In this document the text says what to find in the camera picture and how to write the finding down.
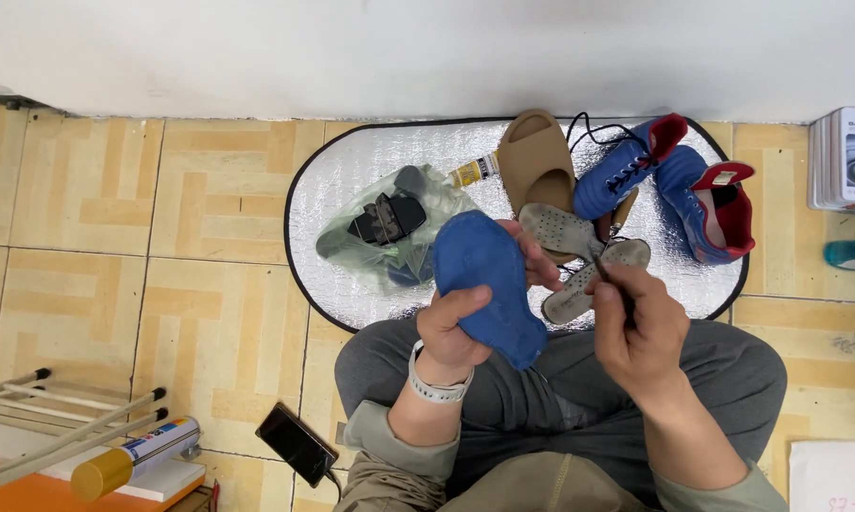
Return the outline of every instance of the silver foil mat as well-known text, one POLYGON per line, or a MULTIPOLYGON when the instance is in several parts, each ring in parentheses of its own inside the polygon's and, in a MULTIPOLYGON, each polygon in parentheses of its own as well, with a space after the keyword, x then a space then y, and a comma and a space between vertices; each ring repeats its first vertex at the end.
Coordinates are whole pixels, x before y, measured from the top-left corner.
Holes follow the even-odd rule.
MULTIPOLYGON (((644 120, 593 119, 592 126, 619 122, 633 127, 644 120)), ((570 123, 568 120, 561 123, 566 133, 570 123)), ((352 331, 377 320, 411 317, 419 308, 430 304, 434 286, 418 286, 390 296, 373 293, 317 255, 314 244, 320 230, 355 194, 402 166, 427 163, 447 173, 488 155, 497 148, 509 121, 412 125, 364 127, 334 140, 300 171, 287 199, 285 247, 298 284, 321 313, 352 331)), ((570 144, 584 133, 586 129, 581 121, 573 128, 570 144)), ((602 141, 619 134, 618 128, 609 128, 596 133, 595 138, 602 141)), ((681 144, 694 147, 709 165, 720 161, 715 149, 693 126, 681 144)), ((573 151, 577 176, 600 161, 609 149, 607 145, 595 144, 588 136, 584 137, 573 151)), ((500 177, 473 183, 465 191, 491 218, 513 218, 500 177)), ((665 282, 668 293, 683 304, 690 318, 713 316, 739 291, 746 260, 712 267, 693 259, 680 218, 661 199, 652 177, 639 185, 638 199, 619 236, 643 238, 649 242, 652 250, 649 272, 665 282)), ((567 267, 578 270, 584 265, 577 261, 567 267)), ((561 274, 563 280, 570 277, 568 272, 561 271, 561 274)), ((529 306, 541 320, 544 320, 541 303, 549 295, 548 290, 539 286, 528 291, 529 306)), ((551 331, 589 330, 594 325, 594 314, 589 311, 566 325, 546 323, 551 331)))

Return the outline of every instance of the hand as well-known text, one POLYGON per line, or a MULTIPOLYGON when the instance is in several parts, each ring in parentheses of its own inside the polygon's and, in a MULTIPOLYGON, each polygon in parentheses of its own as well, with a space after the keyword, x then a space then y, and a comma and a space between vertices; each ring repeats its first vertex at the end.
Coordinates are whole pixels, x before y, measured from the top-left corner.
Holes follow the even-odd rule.
POLYGON ((497 224, 503 226, 503 229, 506 229, 507 233, 516 239, 523 256, 526 257, 526 281, 528 284, 544 286, 552 292, 563 290, 557 265, 547 258, 535 237, 530 232, 523 231, 517 220, 499 219, 497 224))
POLYGON ((490 286, 454 290, 440 297, 434 292, 430 306, 418 314, 418 334, 425 348, 415 361, 426 384, 453 385, 468 378, 472 368, 488 360, 491 348, 468 337, 459 327, 467 317, 490 302, 490 286))
POLYGON ((645 270, 606 264, 611 280, 636 304, 636 328, 624 326, 626 312, 618 290, 596 277, 586 293, 594 294, 595 355, 605 372, 646 413, 671 399, 687 381, 681 370, 681 348, 690 318, 668 295, 664 283, 645 270))

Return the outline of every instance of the spray can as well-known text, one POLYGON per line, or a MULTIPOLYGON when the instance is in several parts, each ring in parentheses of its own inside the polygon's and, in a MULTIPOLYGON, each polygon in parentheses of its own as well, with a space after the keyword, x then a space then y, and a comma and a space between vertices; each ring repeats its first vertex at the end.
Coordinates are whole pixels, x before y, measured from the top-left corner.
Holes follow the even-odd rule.
POLYGON ((465 187, 469 183, 487 180, 498 174, 500 174, 500 164, 497 160, 497 150, 495 150, 490 155, 472 160, 459 169, 450 172, 443 182, 454 187, 465 187))
POLYGON ((178 418, 81 463, 71 474, 71 490, 81 501, 95 501, 193 447, 199 439, 196 420, 178 418))

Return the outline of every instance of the white smartwatch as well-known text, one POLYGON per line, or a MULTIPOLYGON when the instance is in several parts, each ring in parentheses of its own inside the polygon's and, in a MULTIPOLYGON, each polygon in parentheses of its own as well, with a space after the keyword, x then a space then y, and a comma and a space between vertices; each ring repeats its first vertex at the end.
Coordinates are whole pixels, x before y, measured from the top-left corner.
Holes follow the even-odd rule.
POLYGON ((475 376, 475 368, 468 374, 466 382, 463 384, 454 385, 430 385, 425 384, 418 374, 415 373, 415 359, 418 357, 418 351, 425 346, 425 343, 418 340, 415 346, 412 347, 412 355, 409 357, 409 384, 416 393, 429 402, 434 403, 453 403, 459 402, 466 396, 468 386, 472 384, 472 377, 475 376))

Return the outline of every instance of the plastic bag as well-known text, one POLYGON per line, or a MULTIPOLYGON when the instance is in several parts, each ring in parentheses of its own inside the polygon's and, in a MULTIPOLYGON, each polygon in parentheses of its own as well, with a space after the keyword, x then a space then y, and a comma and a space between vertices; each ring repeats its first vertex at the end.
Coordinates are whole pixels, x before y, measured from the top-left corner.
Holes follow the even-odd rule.
POLYGON ((440 227, 457 213, 478 209, 465 192, 444 184, 444 178, 424 165, 421 168, 406 166, 377 180, 344 204, 320 231, 318 255, 376 293, 389 295, 429 283, 434 279, 431 260, 434 238, 440 227), (373 211, 380 194, 386 194, 387 198, 417 200, 424 209, 424 222, 403 238, 384 245, 367 243, 355 236, 350 231, 361 234, 353 226, 355 219, 366 211, 373 211))

